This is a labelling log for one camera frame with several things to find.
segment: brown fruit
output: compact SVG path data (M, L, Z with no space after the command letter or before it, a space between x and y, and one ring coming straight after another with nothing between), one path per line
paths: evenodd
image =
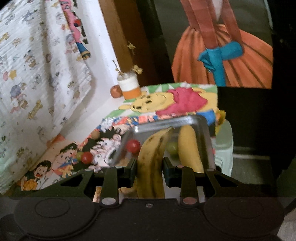
M119 85L115 85L110 89L111 96L113 98L119 98L122 96L122 91Z
M98 140L99 138L100 138L100 132L99 131L93 131L92 133L91 133L91 138L93 139L93 140Z

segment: cartoon poster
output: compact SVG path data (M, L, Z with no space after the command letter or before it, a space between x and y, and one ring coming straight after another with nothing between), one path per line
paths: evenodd
M78 5L76 0L59 0L60 5L63 9L64 15L68 22L68 27L72 32L72 35L67 36L67 41L71 45L76 43L81 56L83 59L88 59L91 56L91 53L87 49L88 40L81 22L81 19L76 14L78 10Z
M152 0L175 82L270 89L272 20L265 0Z

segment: yellow banana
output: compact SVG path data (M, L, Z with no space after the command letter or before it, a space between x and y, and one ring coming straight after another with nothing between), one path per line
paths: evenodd
M136 188L139 198L164 198L162 159L173 127L150 136L142 145L137 162Z
M202 161L198 152L195 131L190 125L180 128L178 152L182 165L192 168L194 172L204 173Z

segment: small cup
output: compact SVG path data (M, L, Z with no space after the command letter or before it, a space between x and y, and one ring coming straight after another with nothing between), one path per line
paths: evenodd
M135 72L130 71L123 75L118 75L118 84L126 100L137 98L141 95L141 89Z

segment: blue ribbon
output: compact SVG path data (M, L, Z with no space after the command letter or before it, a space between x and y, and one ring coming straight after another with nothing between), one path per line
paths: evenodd
M214 75L217 86L225 87L225 70L223 61L238 58L243 55L243 49L238 42L230 42L223 47L206 49L198 57L198 61L203 62L204 67Z

